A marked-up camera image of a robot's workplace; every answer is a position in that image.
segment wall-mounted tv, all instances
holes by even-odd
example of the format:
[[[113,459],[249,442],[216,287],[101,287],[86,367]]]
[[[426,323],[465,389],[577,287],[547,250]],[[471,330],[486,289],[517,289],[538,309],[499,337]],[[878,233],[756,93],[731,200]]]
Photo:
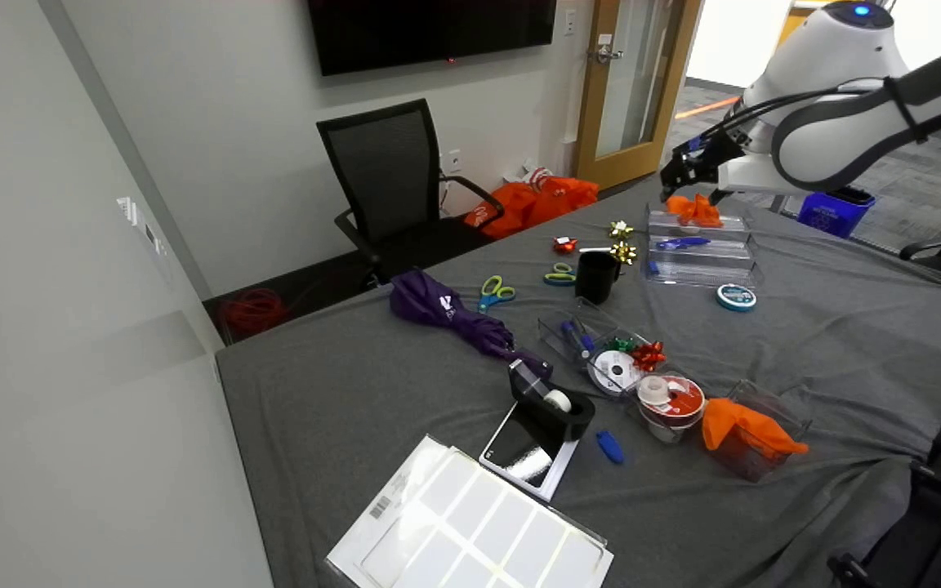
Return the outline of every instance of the wall-mounted tv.
[[[325,75],[550,44],[557,0],[308,0]]]

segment red bag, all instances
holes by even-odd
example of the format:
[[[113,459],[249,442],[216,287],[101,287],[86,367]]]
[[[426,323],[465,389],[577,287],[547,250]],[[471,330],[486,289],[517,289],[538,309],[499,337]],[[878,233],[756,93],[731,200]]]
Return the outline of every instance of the red bag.
[[[494,200],[504,204],[499,218],[486,221],[494,204],[480,201],[465,216],[465,221],[471,228],[480,228],[489,239],[505,239],[529,224],[538,224],[571,209],[581,209],[587,201],[597,201],[597,183],[585,183],[574,177],[538,177],[533,183],[504,183],[494,191]]]

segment door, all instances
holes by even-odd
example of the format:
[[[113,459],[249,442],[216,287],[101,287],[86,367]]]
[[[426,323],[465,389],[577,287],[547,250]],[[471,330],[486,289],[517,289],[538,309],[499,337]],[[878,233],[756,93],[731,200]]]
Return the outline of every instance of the door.
[[[597,0],[574,177],[603,185],[659,166],[702,0]]]

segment black cup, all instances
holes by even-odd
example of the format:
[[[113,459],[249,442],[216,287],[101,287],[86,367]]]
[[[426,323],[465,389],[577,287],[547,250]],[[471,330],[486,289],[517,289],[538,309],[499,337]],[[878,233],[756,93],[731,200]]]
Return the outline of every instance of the black cup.
[[[612,250],[581,250],[574,267],[574,296],[603,304],[613,277],[622,277],[622,261]]]

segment white paper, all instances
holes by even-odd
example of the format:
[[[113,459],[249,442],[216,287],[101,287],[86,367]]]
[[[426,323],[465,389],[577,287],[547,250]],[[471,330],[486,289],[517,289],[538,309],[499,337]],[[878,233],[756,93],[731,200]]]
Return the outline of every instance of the white paper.
[[[600,539],[570,524],[467,454],[426,438],[333,545],[362,588],[592,588]]]

